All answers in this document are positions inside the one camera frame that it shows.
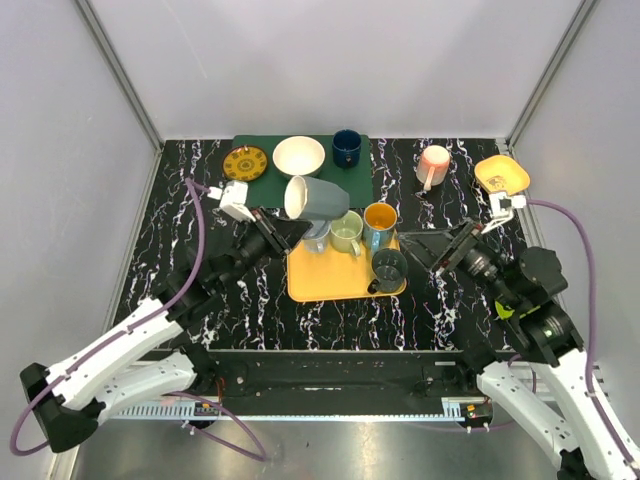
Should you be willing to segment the grey mug white inside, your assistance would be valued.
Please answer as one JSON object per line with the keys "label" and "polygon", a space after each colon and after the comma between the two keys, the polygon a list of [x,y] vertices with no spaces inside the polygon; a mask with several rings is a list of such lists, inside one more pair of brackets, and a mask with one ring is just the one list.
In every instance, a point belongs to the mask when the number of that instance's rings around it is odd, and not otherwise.
{"label": "grey mug white inside", "polygon": [[338,185],[314,177],[292,177],[284,193],[284,210],[293,220],[331,221],[350,209],[350,195]]}

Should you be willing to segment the pink mug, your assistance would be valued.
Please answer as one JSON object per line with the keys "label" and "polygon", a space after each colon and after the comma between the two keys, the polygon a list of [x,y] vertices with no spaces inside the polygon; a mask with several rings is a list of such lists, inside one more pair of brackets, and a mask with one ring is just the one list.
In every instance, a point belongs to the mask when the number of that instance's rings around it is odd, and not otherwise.
{"label": "pink mug", "polygon": [[450,152],[439,145],[430,145],[420,156],[416,168],[416,177],[424,191],[443,183],[451,161]]}

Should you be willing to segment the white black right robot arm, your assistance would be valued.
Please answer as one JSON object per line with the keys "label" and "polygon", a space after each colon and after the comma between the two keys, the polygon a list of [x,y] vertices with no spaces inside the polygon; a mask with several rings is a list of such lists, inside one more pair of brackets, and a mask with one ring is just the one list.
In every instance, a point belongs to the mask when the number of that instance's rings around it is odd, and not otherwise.
{"label": "white black right robot arm", "polygon": [[484,241],[481,224],[402,232],[401,248],[426,270],[459,271],[485,288],[509,344],[547,386],[550,408],[485,342],[465,348],[454,384],[497,402],[547,455],[560,479],[636,479],[639,448],[598,386],[588,352],[555,297],[568,282],[554,251],[538,246],[508,260]]}

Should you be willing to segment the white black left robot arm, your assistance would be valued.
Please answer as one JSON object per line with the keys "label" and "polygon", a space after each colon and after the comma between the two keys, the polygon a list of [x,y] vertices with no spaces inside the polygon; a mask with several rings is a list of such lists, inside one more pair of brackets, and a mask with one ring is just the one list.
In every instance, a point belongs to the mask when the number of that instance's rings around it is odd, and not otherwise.
{"label": "white black left robot arm", "polygon": [[203,396],[214,388],[216,372],[201,347],[183,348],[147,369],[129,367],[188,330],[262,259],[291,253],[311,223],[256,208],[236,243],[210,256],[205,252],[204,214],[198,211],[196,216],[198,244],[192,264],[173,272],[125,320],[84,349],[53,365],[32,363],[20,372],[28,405],[11,432],[14,455],[26,453],[18,446],[18,435],[28,415],[44,435],[42,445],[62,453],[138,402],[184,390]]}

